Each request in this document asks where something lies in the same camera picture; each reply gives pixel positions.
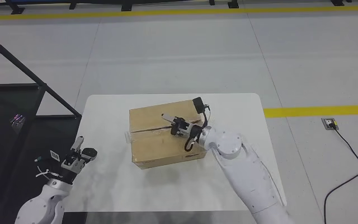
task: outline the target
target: label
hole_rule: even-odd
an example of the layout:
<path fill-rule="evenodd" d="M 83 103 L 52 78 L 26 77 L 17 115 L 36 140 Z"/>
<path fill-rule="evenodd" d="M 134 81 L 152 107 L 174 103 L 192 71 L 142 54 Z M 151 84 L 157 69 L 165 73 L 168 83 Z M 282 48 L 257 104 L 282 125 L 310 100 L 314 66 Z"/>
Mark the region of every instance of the label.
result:
<path fill-rule="evenodd" d="M 51 154 L 51 157 L 52 157 L 53 159 L 55 159 L 55 160 L 57 160 L 57 161 L 60 162 L 60 156 L 59 156 L 56 152 L 50 150 L 50 154 Z"/>

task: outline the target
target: power cord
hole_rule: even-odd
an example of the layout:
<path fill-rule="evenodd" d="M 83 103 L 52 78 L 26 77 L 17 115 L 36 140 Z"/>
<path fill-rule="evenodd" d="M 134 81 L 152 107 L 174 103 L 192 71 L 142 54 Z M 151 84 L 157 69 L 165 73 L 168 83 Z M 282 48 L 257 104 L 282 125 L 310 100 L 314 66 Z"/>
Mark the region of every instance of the power cord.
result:
<path fill-rule="evenodd" d="M 334 123 L 331 123 L 331 124 L 329 124 L 329 126 L 330 126 L 331 128 L 333 128 L 333 129 L 337 132 L 337 134 L 347 143 L 347 145 L 349 146 L 349 149 L 351 150 L 351 152 L 354 154 L 354 156 L 355 156 L 355 157 L 357 158 L 357 160 L 358 160 L 357 154 L 354 152 L 354 150 L 352 149 L 351 145 L 345 140 L 345 138 L 343 138 L 343 136 L 341 136 L 341 134 L 338 132 L 336 125 L 335 125 Z M 329 195 L 332 194 L 335 190 L 337 190 L 337 189 L 340 188 L 341 186 L 343 186 L 343 185 L 345 185 L 345 184 L 351 182 L 352 180 L 356 179 L 357 177 L 358 177 L 358 174 L 355 175 L 354 177 L 350 178 L 350 179 L 347 180 L 346 182 L 342 183 L 341 185 L 335 187 L 333 190 L 331 190 L 331 191 L 326 195 L 326 197 L 324 198 L 324 206 L 323 206 L 324 224 L 327 224 L 327 219 L 326 219 L 326 204 L 327 204 L 327 199 L 328 199 Z"/>

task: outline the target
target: yellow floor stripe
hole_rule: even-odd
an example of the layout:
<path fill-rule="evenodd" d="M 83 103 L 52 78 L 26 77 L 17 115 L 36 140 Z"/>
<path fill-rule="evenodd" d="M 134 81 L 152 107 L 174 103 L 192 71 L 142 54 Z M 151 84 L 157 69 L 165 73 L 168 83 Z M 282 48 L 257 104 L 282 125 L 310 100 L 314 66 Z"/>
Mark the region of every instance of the yellow floor stripe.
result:
<path fill-rule="evenodd" d="M 358 115 L 358 106 L 311 106 L 308 108 L 266 108 L 266 118 L 282 118 L 286 116 L 333 116 Z"/>
<path fill-rule="evenodd" d="M 338 12 L 358 11 L 358 6 L 343 7 L 301 7 L 301 8 L 225 8 L 201 10 L 154 10 L 133 12 L 89 12 L 62 14 L 0 15 L 0 20 L 28 20 L 51 18 L 89 18 L 89 17 L 121 17 L 121 16 L 159 16 L 159 15 L 190 15 L 190 14 L 238 14 L 238 13 L 284 13 L 284 12 Z"/>

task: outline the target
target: electrical socket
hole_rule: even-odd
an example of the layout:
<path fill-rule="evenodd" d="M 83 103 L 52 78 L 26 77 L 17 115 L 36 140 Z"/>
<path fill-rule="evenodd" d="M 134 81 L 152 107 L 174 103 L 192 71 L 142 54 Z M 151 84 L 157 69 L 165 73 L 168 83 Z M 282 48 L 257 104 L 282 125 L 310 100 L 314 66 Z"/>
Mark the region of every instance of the electrical socket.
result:
<path fill-rule="evenodd" d="M 329 126 L 329 124 L 331 124 L 331 123 L 334 123 L 334 124 L 336 125 L 336 129 L 339 130 L 339 127 L 338 127 L 338 125 L 337 125 L 337 122 L 336 122 L 336 120 L 335 120 L 334 118 L 321 118 L 321 120 L 322 120 L 322 123 L 323 123 L 324 128 L 325 128 L 326 130 L 334 130 L 333 128 L 331 128 L 331 127 Z"/>

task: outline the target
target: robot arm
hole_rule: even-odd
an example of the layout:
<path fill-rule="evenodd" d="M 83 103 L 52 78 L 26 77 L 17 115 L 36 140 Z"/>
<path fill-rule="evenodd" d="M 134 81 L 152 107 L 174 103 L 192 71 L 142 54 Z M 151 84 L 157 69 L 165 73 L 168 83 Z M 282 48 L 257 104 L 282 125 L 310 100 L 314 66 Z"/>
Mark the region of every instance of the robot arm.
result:
<path fill-rule="evenodd" d="M 62 173 L 50 179 L 39 196 L 28 200 L 19 210 L 15 224 L 61 224 L 64 214 L 62 200 L 69 195 L 72 183 L 85 164 L 94 160 L 97 151 L 93 148 L 80 150 L 84 138 L 78 137 L 70 154 L 66 155 L 61 164 Z"/>
<path fill-rule="evenodd" d="M 204 105 L 193 100 L 198 113 L 203 113 L 203 126 L 188 123 L 183 118 L 162 114 L 172 124 L 171 134 L 188 137 L 185 151 L 197 143 L 205 150 L 212 150 L 230 185 L 244 202 L 258 224 L 294 224 L 281 205 L 269 172 L 252 147 L 240 134 L 219 131 L 207 126 Z"/>

